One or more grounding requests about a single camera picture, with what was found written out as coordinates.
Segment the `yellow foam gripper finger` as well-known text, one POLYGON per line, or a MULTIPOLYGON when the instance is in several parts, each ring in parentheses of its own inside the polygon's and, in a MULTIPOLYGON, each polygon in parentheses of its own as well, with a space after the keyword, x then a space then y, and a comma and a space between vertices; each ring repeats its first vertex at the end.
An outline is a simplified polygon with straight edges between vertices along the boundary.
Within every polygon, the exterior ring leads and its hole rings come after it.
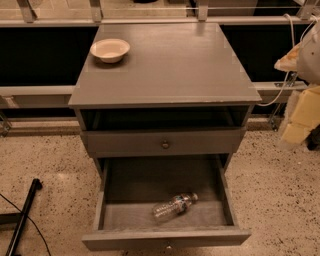
POLYGON ((279 146, 292 149, 301 145, 320 125, 320 86, 311 84, 303 91, 293 91, 279 128, 279 146))
POLYGON ((300 44, 297 44, 286 55, 276 61, 274 68, 284 72, 296 71, 299 51, 300 44))

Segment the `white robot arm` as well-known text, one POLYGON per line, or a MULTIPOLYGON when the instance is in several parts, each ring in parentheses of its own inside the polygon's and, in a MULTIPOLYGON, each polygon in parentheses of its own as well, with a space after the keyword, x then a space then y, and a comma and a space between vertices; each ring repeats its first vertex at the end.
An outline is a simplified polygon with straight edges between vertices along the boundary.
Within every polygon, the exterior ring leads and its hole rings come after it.
POLYGON ((320 125, 320 22, 317 22, 274 68, 293 71, 309 86, 302 92, 293 91, 280 126, 280 145, 292 148, 302 144, 320 125))

